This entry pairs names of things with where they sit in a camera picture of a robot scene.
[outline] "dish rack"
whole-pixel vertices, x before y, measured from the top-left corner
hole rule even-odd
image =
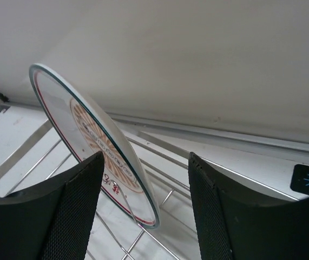
[[[49,124],[49,131],[54,131],[49,121],[44,124],[46,126]],[[188,179],[187,158],[189,153],[144,132],[141,132],[141,137],[125,130],[123,132],[137,154],[139,154],[139,150],[142,150],[146,156],[153,155],[155,157],[154,161],[148,161],[139,156],[140,162],[152,181],[154,193],[160,205],[161,226],[157,230],[147,230],[142,227],[136,221],[126,196],[116,180],[109,180],[118,187],[133,218],[129,218],[119,210],[101,192],[86,259],[200,259],[189,187],[187,183],[183,183],[175,177],[175,174],[183,174]],[[57,148],[63,145],[61,139],[53,142],[50,148],[31,165],[29,170],[6,191],[5,195],[23,189],[23,185],[33,185],[32,181],[27,184],[26,181],[30,179],[31,175],[36,174],[35,169],[40,167],[46,158],[55,156]],[[44,179],[62,172],[62,166],[68,160],[73,159],[74,157],[69,152],[60,161],[56,160],[55,168],[47,172]],[[159,165],[162,165],[163,160],[171,164],[174,169],[168,167],[168,171],[161,170]],[[110,222],[112,217],[117,217],[117,221]],[[120,257],[119,249],[123,253],[122,257]]]

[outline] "plate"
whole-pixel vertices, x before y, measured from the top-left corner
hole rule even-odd
[[[113,120],[88,95],[42,64],[29,68],[34,92],[47,117],[78,161],[97,151],[105,157],[103,192],[127,215],[129,207],[145,228],[159,226],[153,187],[138,157]]]

